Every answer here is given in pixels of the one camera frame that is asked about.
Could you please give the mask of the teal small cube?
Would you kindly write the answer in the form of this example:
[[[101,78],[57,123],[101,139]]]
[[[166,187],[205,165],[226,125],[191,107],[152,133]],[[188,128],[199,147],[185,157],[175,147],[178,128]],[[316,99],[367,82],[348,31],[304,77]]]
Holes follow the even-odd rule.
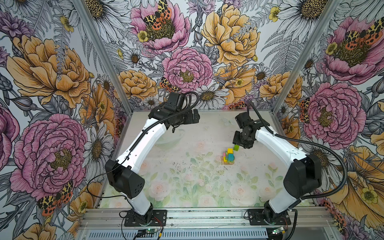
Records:
[[[235,161],[235,156],[234,156],[234,154],[228,154],[228,156],[227,156],[227,160],[228,160],[228,162],[234,162],[234,161]]]

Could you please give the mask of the green owl number toy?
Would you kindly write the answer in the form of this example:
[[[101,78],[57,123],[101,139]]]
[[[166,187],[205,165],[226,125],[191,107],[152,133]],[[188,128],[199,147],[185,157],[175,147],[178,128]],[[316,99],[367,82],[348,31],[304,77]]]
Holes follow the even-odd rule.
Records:
[[[223,165],[233,165],[234,163],[235,163],[234,154],[224,153],[224,155],[222,157],[222,164]]]

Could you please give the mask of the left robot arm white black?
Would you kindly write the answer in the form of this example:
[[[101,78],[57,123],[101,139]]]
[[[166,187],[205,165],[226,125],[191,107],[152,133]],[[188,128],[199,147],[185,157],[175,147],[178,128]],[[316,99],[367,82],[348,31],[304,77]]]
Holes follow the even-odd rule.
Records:
[[[133,143],[116,160],[105,165],[108,182],[131,205],[127,219],[141,226],[155,220],[153,204],[143,188],[145,180],[139,175],[141,166],[159,138],[170,128],[197,124],[200,120],[195,108],[200,97],[195,92],[170,93],[168,99],[153,108],[143,129]]]

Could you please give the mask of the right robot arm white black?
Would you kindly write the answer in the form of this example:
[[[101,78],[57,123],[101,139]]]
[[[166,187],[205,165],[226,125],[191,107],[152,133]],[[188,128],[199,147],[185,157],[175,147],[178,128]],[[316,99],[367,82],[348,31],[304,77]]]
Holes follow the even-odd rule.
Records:
[[[233,144],[250,149],[258,141],[288,169],[283,179],[283,189],[264,205],[263,220],[273,224],[301,203],[306,194],[322,185],[321,161],[315,155],[308,155],[294,147],[262,118],[253,120],[249,113],[243,112],[235,120],[241,131],[235,132]]]

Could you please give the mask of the right aluminium corner post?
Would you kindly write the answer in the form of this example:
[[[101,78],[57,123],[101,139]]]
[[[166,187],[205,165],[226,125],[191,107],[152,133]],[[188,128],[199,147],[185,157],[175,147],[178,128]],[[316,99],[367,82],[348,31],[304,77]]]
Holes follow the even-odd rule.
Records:
[[[323,12],[320,15],[320,18],[318,22],[315,24],[314,30],[311,34],[309,34],[308,40],[306,44],[304,45],[303,50],[301,51],[299,58],[297,62],[295,63],[290,76],[282,88],[281,93],[279,94],[273,108],[272,113],[275,115],[277,114],[279,108],[287,98],[288,94],[290,93],[291,88],[293,87],[294,83],[296,82],[297,78],[299,77],[299,74],[302,70],[302,67],[306,63],[306,60],[311,54],[311,50],[315,47],[317,41],[320,39],[322,33],[326,29],[326,27],[329,26],[329,23],[331,21],[331,18],[335,14],[338,6],[340,4],[340,1],[332,0],[328,1]]]

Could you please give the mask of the aluminium corner post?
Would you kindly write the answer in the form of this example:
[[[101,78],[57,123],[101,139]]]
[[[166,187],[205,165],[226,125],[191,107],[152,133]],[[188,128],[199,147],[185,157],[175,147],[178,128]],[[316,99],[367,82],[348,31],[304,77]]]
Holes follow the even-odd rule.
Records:
[[[277,114],[279,108],[287,98],[288,94],[290,93],[291,88],[293,87],[294,83],[296,82],[297,78],[299,77],[299,74],[302,70],[302,67],[306,63],[306,60],[311,54],[311,50],[315,47],[317,41],[320,39],[322,33],[326,29],[326,27],[329,26],[329,23],[331,21],[331,18],[335,14],[338,6],[340,4],[340,1],[332,0],[328,1],[323,12],[320,15],[320,18],[318,22],[315,24],[314,30],[311,34],[309,34],[308,40],[306,44],[304,45],[303,50],[301,51],[299,58],[297,62],[295,63],[290,76],[282,88],[281,93],[279,94],[273,108],[272,113],[275,115]]]
[[[133,109],[131,104],[129,103],[129,100],[126,96],[126,93],[122,87],[122,84],[120,83],[120,80],[118,79],[118,74],[114,68],[113,63],[111,62],[111,59],[109,57],[109,54],[105,48],[104,42],[99,34],[99,29],[97,25],[94,23],[94,20],[92,19],[92,16],[87,8],[87,5],[85,1],[75,1],[74,2],[75,9],[78,11],[80,15],[80,19],[82,20],[87,33],[89,34],[90,39],[92,40],[95,49],[98,52],[99,57],[102,60],[102,63],[108,73],[108,75],[111,78],[111,81],[117,91],[117,94],[121,100],[121,103],[129,117],[132,116]]]

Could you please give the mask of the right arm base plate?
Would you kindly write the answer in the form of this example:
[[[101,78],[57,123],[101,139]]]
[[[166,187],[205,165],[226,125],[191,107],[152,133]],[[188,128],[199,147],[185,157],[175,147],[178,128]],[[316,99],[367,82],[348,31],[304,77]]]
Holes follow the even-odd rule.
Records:
[[[251,226],[289,226],[292,224],[287,211],[276,214],[269,209],[248,209],[245,213],[245,219],[249,220]]]

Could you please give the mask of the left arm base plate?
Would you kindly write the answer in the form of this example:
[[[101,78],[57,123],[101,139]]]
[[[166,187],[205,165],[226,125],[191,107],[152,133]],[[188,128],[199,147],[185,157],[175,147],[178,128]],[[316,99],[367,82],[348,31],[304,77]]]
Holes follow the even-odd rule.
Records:
[[[124,217],[125,227],[164,227],[167,222],[167,210],[149,210],[144,216],[134,210],[128,211]]]

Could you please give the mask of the aluminium front rail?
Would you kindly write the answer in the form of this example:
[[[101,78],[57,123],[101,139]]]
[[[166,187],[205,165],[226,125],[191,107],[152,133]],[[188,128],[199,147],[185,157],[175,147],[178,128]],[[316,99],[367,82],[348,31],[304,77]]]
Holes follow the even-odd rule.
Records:
[[[319,207],[297,207],[267,224],[249,208],[156,209],[158,219],[140,226],[126,209],[91,209],[77,240],[341,240],[331,215]]]

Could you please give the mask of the left aluminium corner post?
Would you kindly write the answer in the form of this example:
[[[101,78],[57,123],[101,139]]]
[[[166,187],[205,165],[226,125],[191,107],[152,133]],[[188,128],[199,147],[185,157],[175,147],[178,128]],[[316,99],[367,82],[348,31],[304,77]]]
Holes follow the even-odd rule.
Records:
[[[87,8],[87,5],[85,1],[75,1],[74,2],[75,9],[78,11],[80,15],[80,19],[82,20],[87,33],[89,34],[90,39],[92,40],[95,49],[98,52],[99,57],[102,60],[102,63],[108,73],[108,75],[111,78],[111,81],[117,91],[117,94],[121,100],[121,103],[129,117],[132,116],[133,109],[131,104],[129,103],[129,100],[126,96],[126,93],[122,87],[122,84],[120,83],[120,80],[118,79],[118,74],[114,68],[113,63],[111,62],[111,59],[109,57],[109,54],[105,48],[104,42],[99,34],[99,29],[97,25],[94,23],[94,20],[92,19],[92,16]]]

